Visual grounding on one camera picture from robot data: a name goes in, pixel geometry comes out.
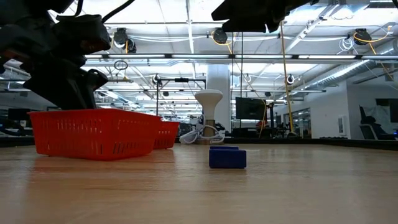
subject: block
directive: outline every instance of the block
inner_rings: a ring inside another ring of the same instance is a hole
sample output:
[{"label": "block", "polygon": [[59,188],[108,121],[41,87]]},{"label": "block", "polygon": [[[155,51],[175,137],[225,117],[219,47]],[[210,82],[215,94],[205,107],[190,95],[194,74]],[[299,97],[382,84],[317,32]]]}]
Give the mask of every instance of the block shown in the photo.
[{"label": "block", "polygon": [[210,146],[210,149],[239,150],[238,146]]},{"label": "block", "polygon": [[210,149],[209,166],[212,169],[244,169],[246,168],[246,151]]}]

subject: chair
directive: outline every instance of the chair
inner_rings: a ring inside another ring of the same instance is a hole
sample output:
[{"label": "chair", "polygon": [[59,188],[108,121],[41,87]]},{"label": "chair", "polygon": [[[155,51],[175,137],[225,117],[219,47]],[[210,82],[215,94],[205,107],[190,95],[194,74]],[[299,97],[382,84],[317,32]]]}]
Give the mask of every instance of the chair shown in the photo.
[{"label": "chair", "polygon": [[365,140],[378,140],[377,135],[370,124],[361,124],[359,127],[361,128],[362,135]]},{"label": "chair", "polygon": [[393,134],[387,134],[385,130],[381,128],[381,125],[376,123],[376,119],[372,116],[366,116],[362,106],[359,106],[359,110],[361,111],[361,125],[359,125],[359,127],[365,139],[396,140]]}]

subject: monitor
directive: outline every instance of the monitor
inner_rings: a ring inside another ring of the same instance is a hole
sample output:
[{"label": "monitor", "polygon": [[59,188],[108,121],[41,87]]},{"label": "monitor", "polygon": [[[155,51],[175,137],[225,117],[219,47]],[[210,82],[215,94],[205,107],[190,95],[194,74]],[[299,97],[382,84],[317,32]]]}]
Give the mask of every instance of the monitor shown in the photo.
[{"label": "monitor", "polygon": [[236,119],[262,120],[266,107],[262,100],[236,97]]}]

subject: white pillar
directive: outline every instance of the white pillar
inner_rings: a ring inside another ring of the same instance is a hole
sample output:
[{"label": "white pillar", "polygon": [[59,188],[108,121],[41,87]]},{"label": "white pillar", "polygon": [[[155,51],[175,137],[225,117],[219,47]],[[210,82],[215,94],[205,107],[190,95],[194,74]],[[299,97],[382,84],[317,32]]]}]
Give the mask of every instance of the white pillar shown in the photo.
[{"label": "white pillar", "polygon": [[223,98],[217,104],[215,120],[231,132],[231,78],[228,65],[207,65],[207,89],[219,90]]}]

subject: basket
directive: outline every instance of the basket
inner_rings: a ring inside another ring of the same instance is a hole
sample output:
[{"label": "basket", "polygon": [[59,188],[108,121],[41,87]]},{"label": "basket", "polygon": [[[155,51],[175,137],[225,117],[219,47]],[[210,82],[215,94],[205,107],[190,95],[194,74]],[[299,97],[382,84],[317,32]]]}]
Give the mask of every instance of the basket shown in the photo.
[{"label": "basket", "polygon": [[154,149],[169,149],[174,146],[177,137],[179,122],[163,121],[155,140]]},{"label": "basket", "polygon": [[152,152],[160,117],[116,109],[30,113],[36,151],[111,161]]}]

